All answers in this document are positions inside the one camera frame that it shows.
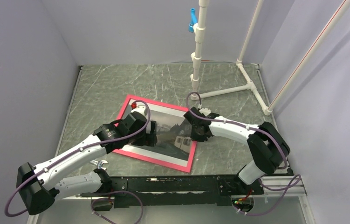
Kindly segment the white PVC pipe stand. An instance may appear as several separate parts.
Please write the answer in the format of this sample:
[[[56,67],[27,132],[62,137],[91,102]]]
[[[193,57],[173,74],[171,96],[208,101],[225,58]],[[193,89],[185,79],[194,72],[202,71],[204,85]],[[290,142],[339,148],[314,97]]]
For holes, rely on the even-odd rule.
[[[285,79],[284,84],[281,84],[279,86],[279,92],[274,95],[274,101],[270,102],[269,99],[264,99],[262,93],[258,91],[257,85],[251,78],[251,73],[246,71],[246,66],[252,64],[261,68],[265,56],[269,52],[269,49],[273,44],[276,36],[279,34],[281,27],[280,25],[275,24],[274,33],[268,36],[268,43],[261,43],[261,41],[263,40],[262,35],[264,34],[262,28],[264,27],[264,20],[266,18],[264,14],[268,12],[269,6],[275,6],[275,4],[275,1],[269,0],[258,0],[256,2],[252,18],[246,31],[245,39],[242,42],[239,55],[234,62],[236,68],[241,72],[242,76],[245,78],[246,84],[232,88],[211,91],[208,93],[201,93],[201,97],[207,98],[239,91],[251,91],[252,94],[256,97],[258,105],[262,109],[263,114],[267,116],[271,115],[274,107],[284,96],[285,91],[289,89],[290,85],[295,80],[298,73],[300,73],[301,69],[306,66],[306,63],[317,51],[318,47],[323,43],[323,40],[328,36],[330,31],[336,25],[336,23],[338,23],[343,14],[348,10],[348,8],[350,7],[350,0],[341,1],[338,8],[330,16],[327,23],[323,26],[322,30],[318,33],[314,41],[307,46],[307,50],[305,53],[302,54],[301,59],[296,60],[295,68],[290,70],[289,77]]]

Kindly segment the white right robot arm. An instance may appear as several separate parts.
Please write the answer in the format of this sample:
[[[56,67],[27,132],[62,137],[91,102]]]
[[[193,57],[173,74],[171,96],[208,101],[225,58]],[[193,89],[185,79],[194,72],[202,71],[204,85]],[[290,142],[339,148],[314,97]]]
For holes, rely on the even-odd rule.
[[[259,178],[278,170],[290,153],[288,144],[270,122],[245,124],[196,107],[187,111],[184,118],[191,124],[193,141],[223,137],[248,146],[253,160],[236,174],[234,180],[234,188],[240,194],[247,193]]]

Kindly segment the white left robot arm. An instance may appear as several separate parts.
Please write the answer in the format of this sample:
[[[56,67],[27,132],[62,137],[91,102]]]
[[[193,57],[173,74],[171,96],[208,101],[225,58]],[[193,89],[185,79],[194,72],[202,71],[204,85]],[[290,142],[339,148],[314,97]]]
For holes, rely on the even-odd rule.
[[[69,176],[84,164],[122,149],[155,146],[157,123],[144,112],[133,110],[124,119],[103,124],[85,140],[46,162],[18,168],[16,186],[30,215],[42,213],[57,200],[84,193],[105,196],[113,190],[112,180],[103,168],[86,175]]]

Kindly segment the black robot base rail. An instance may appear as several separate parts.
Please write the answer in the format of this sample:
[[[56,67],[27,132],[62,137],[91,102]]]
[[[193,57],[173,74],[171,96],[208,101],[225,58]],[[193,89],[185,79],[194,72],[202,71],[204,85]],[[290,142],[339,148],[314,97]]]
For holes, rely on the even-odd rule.
[[[96,169],[86,175],[67,177],[55,185],[55,199],[70,196],[105,198],[97,210],[130,206],[214,204],[236,206],[249,212],[253,197],[270,191],[255,181],[249,186],[234,175],[109,176]]]

